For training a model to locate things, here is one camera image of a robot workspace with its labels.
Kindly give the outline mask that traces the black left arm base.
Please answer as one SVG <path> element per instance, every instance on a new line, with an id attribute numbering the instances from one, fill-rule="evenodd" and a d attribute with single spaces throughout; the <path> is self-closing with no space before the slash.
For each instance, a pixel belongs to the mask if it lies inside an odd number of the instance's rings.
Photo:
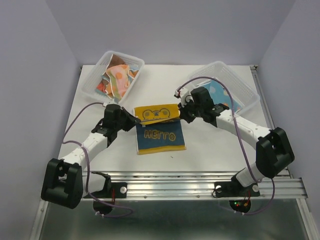
<path id="1" fill-rule="evenodd" d="M 91 195 L 97 199 L 110 199 L 110 201 L 99 202 L 93 198 L 93 210 L 101 217 L 119 218 L 120 215 L 110 215 L 117 199 L 127 197 L 128 184 L 126 182 L 112 182 L 111 176 L 107 173 L 93 171 L 89 176 L 89 187 L 93 187 Z"/>

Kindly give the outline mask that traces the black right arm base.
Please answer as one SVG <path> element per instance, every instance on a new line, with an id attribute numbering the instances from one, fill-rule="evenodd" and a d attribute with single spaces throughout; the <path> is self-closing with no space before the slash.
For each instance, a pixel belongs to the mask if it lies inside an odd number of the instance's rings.
<path id="1" fill-rule="evenodd" d="M 233 211 L 247 214 L 252 206 L 251 198 L 261 194 L 257 183 L 243 187 L 235 181 L 219 181 L 214 183 L 211 195 L 216 199 L 230 198 L 229 205 Z"/>

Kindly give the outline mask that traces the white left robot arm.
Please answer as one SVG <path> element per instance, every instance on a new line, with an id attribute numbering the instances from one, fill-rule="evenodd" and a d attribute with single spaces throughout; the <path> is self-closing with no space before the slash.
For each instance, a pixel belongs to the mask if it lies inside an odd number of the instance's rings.
<path id="1" fill-rule="evenodd" d="M 89 186 L 83 180 L 83 170 L 90 169 L 90 161 L 111 145 L 119 131 L 128 132 L 140 122 L 124 107 L 106 105 L 103 118 L 84 142 L 71 141 L 78 146 L 76 149 L 62 159 L 53 158 L 47 163 L 41 199 L 74 209 Z"/>

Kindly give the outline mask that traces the mustard yellow towel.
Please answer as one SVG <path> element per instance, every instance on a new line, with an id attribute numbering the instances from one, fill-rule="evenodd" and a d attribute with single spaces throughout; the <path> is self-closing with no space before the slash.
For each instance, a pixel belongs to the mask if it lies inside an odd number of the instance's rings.
<path id="1" fill-rule="evenodd" d="M 136 125 L 137 154 L 155 154 L 186 149 L 177 104 L 138 106 L 133 110 L 140 119 Z"/>

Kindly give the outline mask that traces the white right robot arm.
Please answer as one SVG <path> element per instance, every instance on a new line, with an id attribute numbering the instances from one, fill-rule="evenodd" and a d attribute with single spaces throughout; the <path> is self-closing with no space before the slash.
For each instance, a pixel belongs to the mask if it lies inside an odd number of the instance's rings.
<path id="1" fill-rule="evenodd" d="M 289 138 L 282 128 L 270 129 L 257 125 L 235 114 L 231 106 L 215 104 L 204 87 L 192 91 L 181 88 L 176 90 L 174 96 L 180 99 L 178 109 L 182 120 L 191 123 L 201 118 L 235 135 L 240 144 L 247 143 L 255 150 L 255 162 L 247 164 L 232 177 L 230 189 L 233 194 L 242 195 L 251 184 L 264 178 L 274 178 L 294 161 Z"/>

